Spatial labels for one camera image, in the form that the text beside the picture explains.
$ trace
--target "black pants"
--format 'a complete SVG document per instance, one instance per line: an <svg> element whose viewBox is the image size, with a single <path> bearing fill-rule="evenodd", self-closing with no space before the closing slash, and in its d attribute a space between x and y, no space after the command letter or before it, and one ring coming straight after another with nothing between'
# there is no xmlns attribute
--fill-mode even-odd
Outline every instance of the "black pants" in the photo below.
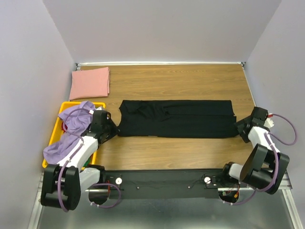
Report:
<svg viewBox="0 0 305 229"><path fill-rule="evenodd" d="M226 138L238 135L231 101L123 100L119 136Z"/></svg>

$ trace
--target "white wall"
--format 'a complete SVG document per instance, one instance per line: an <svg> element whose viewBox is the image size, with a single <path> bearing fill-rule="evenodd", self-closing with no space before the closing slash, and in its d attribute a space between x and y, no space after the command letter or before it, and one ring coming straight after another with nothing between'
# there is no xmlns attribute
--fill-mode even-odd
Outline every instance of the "white wall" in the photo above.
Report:
<svg viewBox="0 0 305 229"><path fill-rule="evenodd" d="M281 0L43 0L76 62L246 61Z"/></svg>
<svg viewBox="0 0 305 229"><path fill-rule="evenodd" d="M305 1L283 0L248 59L245 70L256 104L296 125L294 146L278 144L290 156L293 196L305 225ZM276 119L275 133L287 141L291 128Z"/></svg>
<svg viewBox="0 0 305 229"><path fill-rule="evenodd" d="M0 21L0 228L25 229L75 65L41 0L0 1Z"/></svg>

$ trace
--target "crumpled purple towel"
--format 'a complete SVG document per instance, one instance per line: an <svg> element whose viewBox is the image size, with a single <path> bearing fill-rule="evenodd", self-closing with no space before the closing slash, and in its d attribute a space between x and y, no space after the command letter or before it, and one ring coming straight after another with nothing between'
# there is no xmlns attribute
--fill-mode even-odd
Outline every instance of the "crumpled purple towel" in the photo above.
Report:
<svg viewBox="0 0 305 229"><path fill-rule="evenodd" d="M61 120L65 120L68 114L77 109L85 108L88 110L95 110L95 105L89 101L81 102L80 105L72 106L65 109L63 112L58 114ZM66 126L69 132L81 135L92 122L92 115L84 110L73 112L68 120L66 121ZM52 145L46 147L43 150L43 156L49 164L57 164L62 159L64 159L69 152L76 146L79 138L68 133L64 133L61 136L60 141L53 143Z"/></svg>

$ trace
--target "wooden tabletop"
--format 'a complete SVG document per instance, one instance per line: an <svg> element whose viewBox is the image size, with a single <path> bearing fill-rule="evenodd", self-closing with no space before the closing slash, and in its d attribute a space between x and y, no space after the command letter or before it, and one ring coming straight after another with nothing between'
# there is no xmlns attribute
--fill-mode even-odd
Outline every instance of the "wooden tabletop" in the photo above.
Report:
<svg viewBox="0 0 305 229"><path fill-rule="evenodd" d="M82 70L104 66L82 66ZM240 120L253 101L238 64L109 66L110 94L88 99L106 103L118 125L122 100L231 100ZM100 146L97 162L106 169L222 168L230 161L243 164L252 151L241 137L191 139L118 137Z"/></svg>

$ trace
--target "yellow plastic tray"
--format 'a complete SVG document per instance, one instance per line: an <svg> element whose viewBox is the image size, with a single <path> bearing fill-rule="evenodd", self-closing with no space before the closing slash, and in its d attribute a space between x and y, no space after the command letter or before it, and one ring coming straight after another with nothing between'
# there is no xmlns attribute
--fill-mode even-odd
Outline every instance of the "yellow plastic tray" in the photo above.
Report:
<svg viewBox="0 0 305 229"><path fill-rule="evenodd" d="M59 113L61 113L63 110L69 108L69 107L72 107L72 106L75 106L75 105L79 105L80 102L63 102L61 104L61 108L59 110ZM105 103L93 103L95 105L96 108L102 106L103 108L106 107ZM51 139L50 139L50 142L49 142L49 145L55 143L55 142L58 142L61 138L61 135L63 134L63 130L61 129L61 124L62 124L62 120L57 117L56 119L56 123L55 123L55 127L53 129L53 132L52 132L52 135L51 135ZM91 165L95 165L95 161L96 161L96 156L97 156L97 152L95 151L92 155L91 155L91 160L90 160L90 164ZM42 167L47 167L48 165L48 162L43 159L43 162L42 162Z"/></svg>

